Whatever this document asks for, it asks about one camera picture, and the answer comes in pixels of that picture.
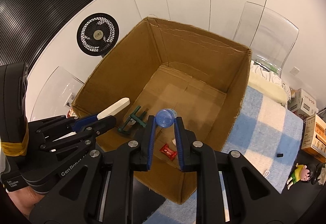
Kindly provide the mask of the person left hand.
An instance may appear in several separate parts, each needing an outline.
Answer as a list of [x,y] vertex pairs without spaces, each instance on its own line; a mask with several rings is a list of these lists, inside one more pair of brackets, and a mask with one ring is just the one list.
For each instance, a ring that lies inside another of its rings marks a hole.
[[8,195],[18,210],[26,218],[29,218],[31,211],[35,207],[35,204],[44,198],[44,195],[36,193],[30,186],[13,192],[8,192]]

